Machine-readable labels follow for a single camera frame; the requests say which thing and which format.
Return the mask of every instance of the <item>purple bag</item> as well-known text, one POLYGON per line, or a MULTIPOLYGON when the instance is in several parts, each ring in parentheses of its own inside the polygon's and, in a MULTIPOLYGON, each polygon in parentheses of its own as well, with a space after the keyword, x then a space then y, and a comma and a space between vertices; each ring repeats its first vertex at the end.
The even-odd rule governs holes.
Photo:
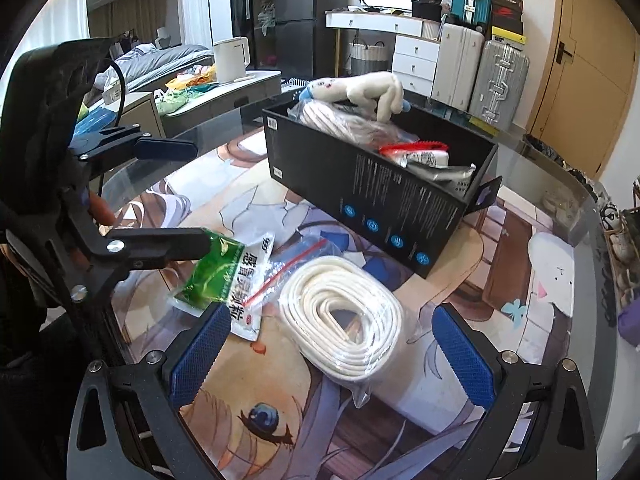
POLYGON ((633 301, 618 316, 618 331, 633 346, 640 346, 640 299, 633 301))

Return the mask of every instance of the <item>anime table mat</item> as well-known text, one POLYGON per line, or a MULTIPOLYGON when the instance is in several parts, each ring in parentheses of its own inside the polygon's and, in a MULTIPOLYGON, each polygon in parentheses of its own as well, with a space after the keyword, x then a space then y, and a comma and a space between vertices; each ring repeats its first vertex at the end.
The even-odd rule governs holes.
MULTIPOLYGON (((263 309, 257 342, 229 336, 194 403, 181 409, 228 480, 437 478, 482 415, 431 334, 431 313, 445 301, 500 351, 536 364, 565 355, 573 263, 559 271, 550 263, 568 246, 542 210, 505 187, 498 196, 465 218, 426 280, 272 180, 261 130, 201 156, 121 209, 117 227, 200 226, 244 243, 270 232, 275 251, 323 236, 407 310, 402 353, 359 410, 280 331, 274 304, 263 309)), ((193 265, 133 272, 117 288, 113 309, 134 361, 192 326, 194 318, 167 297, 193 265)), ((502 462, 518 450, 531 415, 524 407, 502 462)))

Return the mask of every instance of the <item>white kettle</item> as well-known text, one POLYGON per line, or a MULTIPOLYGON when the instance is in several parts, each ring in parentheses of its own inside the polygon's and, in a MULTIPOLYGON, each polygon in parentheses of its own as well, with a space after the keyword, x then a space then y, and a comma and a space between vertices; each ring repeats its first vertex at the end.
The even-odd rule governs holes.
POLYGON ((251 63, 249 40, 231 38, 213 44, 213 56, 216 62, 218 83, 232 83, 246 77, 246 68, 251 63))

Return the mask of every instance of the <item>stack of boxes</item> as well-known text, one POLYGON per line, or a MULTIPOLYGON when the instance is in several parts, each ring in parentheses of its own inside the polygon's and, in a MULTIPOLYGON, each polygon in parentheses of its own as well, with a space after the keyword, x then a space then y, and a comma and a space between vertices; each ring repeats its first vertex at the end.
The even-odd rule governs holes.
POLYGON ((522 0, 493 0, 492 39, 522 50, 527 43, 522 25, 522 0))

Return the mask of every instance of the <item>silver suitcase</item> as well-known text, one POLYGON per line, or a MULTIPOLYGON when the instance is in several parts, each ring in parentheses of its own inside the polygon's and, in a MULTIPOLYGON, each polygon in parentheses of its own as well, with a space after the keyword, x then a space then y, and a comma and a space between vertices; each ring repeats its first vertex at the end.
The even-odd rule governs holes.
POLYGON ((446 23, 442 26, 438 64, 431 97, 458 110, 469 108, 484 36, 446 23))
POLYGON ((469 113, 499 130, 508 130, 528 72, 526 54, 509 44, 487 41, 469 113))

